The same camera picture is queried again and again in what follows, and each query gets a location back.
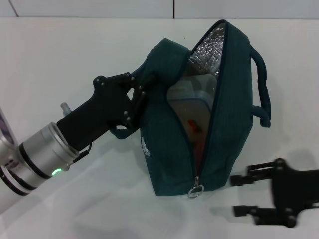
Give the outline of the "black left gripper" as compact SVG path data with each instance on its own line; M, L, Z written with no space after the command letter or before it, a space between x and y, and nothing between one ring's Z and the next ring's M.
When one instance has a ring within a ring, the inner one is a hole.
M57 122L57 127L69 146L81 151L113 127L140 127L148 103L146 89L156 82L155 75L144 81L129 72L98 76L93 80L94 93L90 99ZM130 99L127 92L134 88Z

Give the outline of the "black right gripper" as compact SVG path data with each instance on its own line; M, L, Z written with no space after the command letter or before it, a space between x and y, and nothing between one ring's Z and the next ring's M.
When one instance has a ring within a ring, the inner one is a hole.
M285 160L249 165L246 175L232 175L231 186L252 184L271 179L272 199L275 208L258 206L233 206L235 217L251 215L256 225L281 225L293 228L298 214L316 208L319 202L319 171L299 171L291 168Z

